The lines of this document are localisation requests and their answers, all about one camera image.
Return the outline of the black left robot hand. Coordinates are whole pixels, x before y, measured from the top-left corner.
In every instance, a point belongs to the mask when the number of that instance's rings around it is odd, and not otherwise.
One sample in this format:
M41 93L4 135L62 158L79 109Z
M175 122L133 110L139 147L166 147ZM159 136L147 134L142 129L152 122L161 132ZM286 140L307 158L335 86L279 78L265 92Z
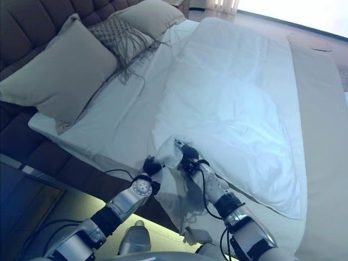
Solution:
M149 177L152 177L164 167L164 162L159 161L154 156L148 156L143 163L142 172L147 174Z

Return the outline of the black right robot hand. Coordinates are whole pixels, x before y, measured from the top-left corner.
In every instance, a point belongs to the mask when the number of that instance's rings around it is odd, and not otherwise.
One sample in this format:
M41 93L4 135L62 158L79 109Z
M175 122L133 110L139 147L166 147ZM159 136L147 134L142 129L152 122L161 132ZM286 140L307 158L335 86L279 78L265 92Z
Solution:
M196 162L199 160L198 152L178 139L175 139L175 145L182 153L180 162L182 169L186 172L192 172L196 167Z

